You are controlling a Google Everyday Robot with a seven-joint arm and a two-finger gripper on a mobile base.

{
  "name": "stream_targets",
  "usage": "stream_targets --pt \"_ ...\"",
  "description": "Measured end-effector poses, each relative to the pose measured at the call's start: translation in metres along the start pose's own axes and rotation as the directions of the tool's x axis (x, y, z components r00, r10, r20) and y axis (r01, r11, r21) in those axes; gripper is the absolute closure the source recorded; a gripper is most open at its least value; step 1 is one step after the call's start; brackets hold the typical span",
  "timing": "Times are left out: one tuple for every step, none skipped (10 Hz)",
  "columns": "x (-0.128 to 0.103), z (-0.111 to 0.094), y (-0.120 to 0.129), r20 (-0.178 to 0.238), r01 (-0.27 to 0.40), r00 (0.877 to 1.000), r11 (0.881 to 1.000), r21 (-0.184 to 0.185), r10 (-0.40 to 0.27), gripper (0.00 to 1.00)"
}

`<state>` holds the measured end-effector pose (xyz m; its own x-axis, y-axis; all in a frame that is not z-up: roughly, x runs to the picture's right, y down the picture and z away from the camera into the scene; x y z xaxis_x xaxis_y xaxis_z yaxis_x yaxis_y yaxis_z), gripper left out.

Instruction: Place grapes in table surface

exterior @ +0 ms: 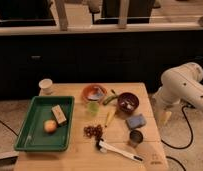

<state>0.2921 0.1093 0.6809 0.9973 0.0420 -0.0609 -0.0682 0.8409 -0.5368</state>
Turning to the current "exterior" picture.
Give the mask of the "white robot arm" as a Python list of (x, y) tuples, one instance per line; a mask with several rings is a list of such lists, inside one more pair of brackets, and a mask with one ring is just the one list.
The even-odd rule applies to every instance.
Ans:
[(170, 68), (161, 75), (162, 86), (154, 94), (157, 111), (154, 113), (156, 123), (163, 126), (170, 118), (170, 107), (185, 100), (203, 113), (203, 68), (189, 62)]

